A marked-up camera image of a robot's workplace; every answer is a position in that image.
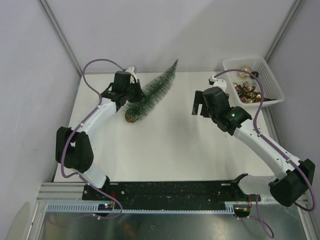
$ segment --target gray wall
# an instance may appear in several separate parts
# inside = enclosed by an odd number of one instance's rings
[[[139,72],[222,70],[265,56],[294,0],[47,0],[79,64],[110,58]],[[90,72],[113,72],[95,63]]]
[[[4,1],[0,22],[0,239],[18,240],[80,77],[36,0]]]
[[[289,151],[316,165],[313,187],[320,199],[320,1],[305,1],[269,65],[286,99],[272,107]],[[320,223],[320,207],[315,212]]]

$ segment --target white plastic basket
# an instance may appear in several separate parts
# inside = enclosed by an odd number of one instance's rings
[[[260,80],[263,90],[264,97],[269,99],[275,99],[271,101],[263,102],[263,107],[270,106],[272,104],[276,104],[279,102],[283,102],[285,100],[285,94],[282,91],[276,77],[272,73],[270,67],[267,62],[260,56],[248,56],[248,57],[234,57],[227,58],[222,61],[223,68],[225,70],[229,69],[241,69],[243,66],[250,66],[252,71],[256,71],[259,73],[258,79]],[[232,89],[233,94],[235,95],[234,99],[236,99],[236,104],[241,107],[248,106],[259,106],[259,102],[254,103],[243,103],[234,87],[234,83],[243,85],[245,82],[249,82],[251,86],[255,86],[255,91],[260,92],[260,87],[254,79],[250,77],[241,78],[239,77],[239,72],[232,71],[227,72],[226,74],[227,83],[229,83],[228,88]]]

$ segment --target robotic arm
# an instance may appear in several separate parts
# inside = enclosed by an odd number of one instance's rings
[[[129,67],[126,71],[117,71],[114,81],[101,93],[102,101],[98,110],[91,115],[77,130],[69,144],[64,166],[77,172],[90,184],[98,189],[108,187],[110,179],[95,165],[94,154],[90,139],[108,118],[115,114],[127,101],[139,102],[144,95],[140,82],[137,80],[135,68]],[[56,133],[55,159],[61,163],[62,153],[66,141],[75,127],[60,127]]]
[[[245,143],[273,171],[274,176],[247,175],[242,178],[238,185],[244,194],[271,194],[280,204],[291,206],[308,190],[304,179],[280,153],[260,137],[261,133],[254,130],[249,113],[239,106],[230,107],[229,95],[225,93],[226,82],[221,79],[213,80],[209,81],[213,87],[195,92],[192,115],[197,115],[199,105],[202,105],[201,116],[211,118],[223,132],[228,132]],[[264,137],[289,156],[312,184],[315,165],[311,160],[301,161],[270,137]]]

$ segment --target tabletop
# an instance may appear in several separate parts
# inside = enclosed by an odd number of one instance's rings
[[[90,140],[94,162],[112,182],[231,180],[243,173],[274,175],[248,146],[222,132],[210,118],[191,114],[195,91],[210,88],[208,79],[216,73],[177,72],[169,93],[136,123],[126,122],[126,107],[122,107]],[[142,88],[158,75],[137,73]],[[86,78],[102,93],[113,82],[114,74],[88,74]],[[231,87],[228,85],[226,92],[234,106]],[[97,103],[97,94],[81,79],[69,126],[79,124]],[[253,117],[257,108],[245,110]],[[268,134],[262,113],[257,124]],[[77,176],[63,178],[59,165],[54,182],[81,180]]]

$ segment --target green bottle brush tree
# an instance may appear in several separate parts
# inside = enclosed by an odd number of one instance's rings
[[[157,76],[143,88],[144,98],[140,102],[129,102],[124,117],[127,122],[134,123],[145,118],[169,92],[176,76],[178,59],[174,64]]]

